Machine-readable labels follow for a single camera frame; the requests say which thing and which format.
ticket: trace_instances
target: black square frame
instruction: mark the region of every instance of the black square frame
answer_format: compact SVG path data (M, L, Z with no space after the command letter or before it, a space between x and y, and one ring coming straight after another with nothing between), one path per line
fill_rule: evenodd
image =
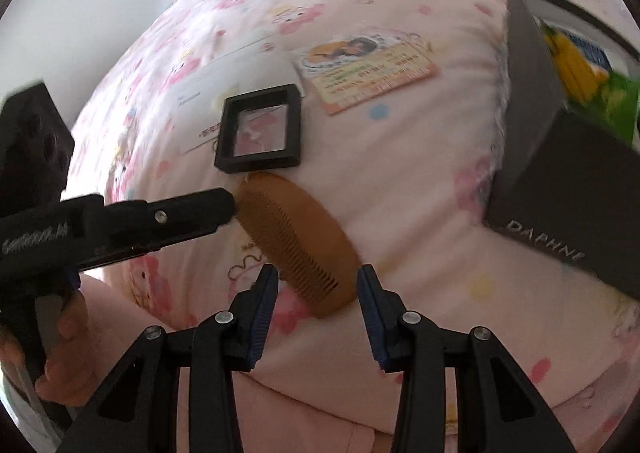
M240 112L261 110L277 105L287 105L284 148L274 152L234 156ZM227 98L222 110L215 167L225 173L242 173L298 166L300 164L301 106L300 91L294 84Z

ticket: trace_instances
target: box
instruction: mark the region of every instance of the box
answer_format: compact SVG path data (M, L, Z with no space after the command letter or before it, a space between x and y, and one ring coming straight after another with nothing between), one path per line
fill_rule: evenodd
M640 299L640 155L568 109L536 18L577 33L614 69L640 76L636 49L575 4L508 0L511 93L484 222Z

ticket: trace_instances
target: silver bolt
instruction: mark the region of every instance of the silver bolt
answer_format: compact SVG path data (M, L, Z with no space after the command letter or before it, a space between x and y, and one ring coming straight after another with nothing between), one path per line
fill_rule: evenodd
M158 339L162 335L162 327L153 325L153 327L145 328L145 338L148 340Z
M156 222L158 222L158 224L166 224L166 221L169 220L169 217L162 210L156 211L154 217L156 218Z
M408 310L404 314L402 314L402 321L408 323L409 325L415 325L420 322L420 314L414 312L413 310Z
M491 337L491 331L486 327L474 328L474 336L481 341L487 341Z
M228 310L221 310L215 315L215 319L221 324L231 323L234 320L234 315Z

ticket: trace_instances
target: comb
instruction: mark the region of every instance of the comb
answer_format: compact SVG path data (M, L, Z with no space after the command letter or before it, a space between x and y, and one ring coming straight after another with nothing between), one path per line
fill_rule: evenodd
M340 224L309 194L266 172L248 176L236 194L236 218L318 318L356 298L362 263Z

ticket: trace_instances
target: bed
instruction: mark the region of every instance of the bed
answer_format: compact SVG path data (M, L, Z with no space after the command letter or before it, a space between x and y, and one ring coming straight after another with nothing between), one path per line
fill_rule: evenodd
M571 0L634 45L622 0ZM73 129L66 197L158 200L238 188L212 144L184 153L167 91L255 29L301 48L408 37L439 73L335 116L303 102L303 162L279 170L338 220L383 285L441 327L491 328L581 453L598 451L640 388L640 305L481 224L505 0L179 0L122 56ZM172 328L226 308L268 258L238 224L102 271ZM370 358L359 308L318 321L281 283L252 377L342 419L392 433L401 377ZM448 394L447 432L456 433Z

